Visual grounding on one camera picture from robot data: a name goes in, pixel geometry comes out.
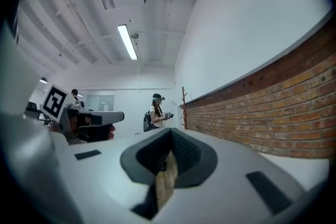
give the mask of black and white square marker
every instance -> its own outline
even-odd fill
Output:
[[[50,113],[52,116],[58,118],[61,113],[62,105],[67,97],[65,92],[60,91],[55,87],[51,87],[46,101],[43,105],[43,109]]]

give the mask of woman's arm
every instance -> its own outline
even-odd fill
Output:
[[[164,121],[164,116],[162,117],[159,117],[159,118],[155,118],[155,112],[154,111],[151,111],[150,113],[151,115],[151,119],[152,119],[152,122],[155,123],[155,122],[158,122],[158,121]]]

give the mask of white ceiling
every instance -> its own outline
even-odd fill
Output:
[[[196,0],[105,1],[108,10],[101,0],[20,0],[19,50],[45,77],[74,65],[174,68]],[[139,34],[138,61],[121,40],[121,24]]]

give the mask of brick wall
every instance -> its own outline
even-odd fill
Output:
[[[333,16],[276,62],[188,103],[188,129],[273,155],[332,158],[336,155],[335,65]]]

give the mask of black rubber pad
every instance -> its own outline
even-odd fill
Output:
[[[94,150],[94,151],[87,151],[87,152],[75,154],[75,157],[77,160],[80,160],[80,159],[90,158],[90,157],[93,157],[99,154],[101,154],[99,150]]]
[[[292,204],[290,199],[264,173],[257,171],[246,174],[246,177],[273,215]]]

